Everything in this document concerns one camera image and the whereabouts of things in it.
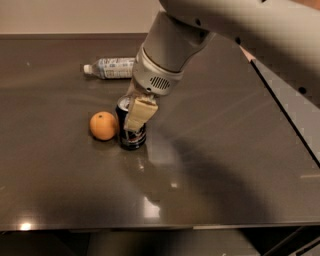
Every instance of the aluminum can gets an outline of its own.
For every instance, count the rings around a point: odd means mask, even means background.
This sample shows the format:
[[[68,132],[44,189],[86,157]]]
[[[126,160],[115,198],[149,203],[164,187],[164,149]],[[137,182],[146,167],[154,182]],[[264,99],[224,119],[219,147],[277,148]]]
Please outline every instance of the aluminum can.
[[[131,132],[124,129],[124,122],[128,114],[130,96],[123,96],[119,99],[116,107],[118,121],[118,141],[122,148],[134,150],[140,148],[146,141],[146,124],[138,131]]]

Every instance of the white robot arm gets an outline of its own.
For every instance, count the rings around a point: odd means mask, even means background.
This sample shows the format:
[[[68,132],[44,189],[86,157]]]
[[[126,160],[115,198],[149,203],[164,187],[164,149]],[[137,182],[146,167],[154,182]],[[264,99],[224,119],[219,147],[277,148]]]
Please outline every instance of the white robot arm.
[[[160,0],[133,67],[132,84],[167,95],[188,60],[221,34],[320,103],[320,12],[291,0]]]

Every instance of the plastic water bottle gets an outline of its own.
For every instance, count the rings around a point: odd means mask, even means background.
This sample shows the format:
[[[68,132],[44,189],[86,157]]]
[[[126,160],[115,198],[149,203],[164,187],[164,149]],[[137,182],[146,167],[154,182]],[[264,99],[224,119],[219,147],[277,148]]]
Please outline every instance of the plastic water bottle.
[[[92,65],[84,65],[86,75],[100,79],[131,78],[134,58],[102,58]]]

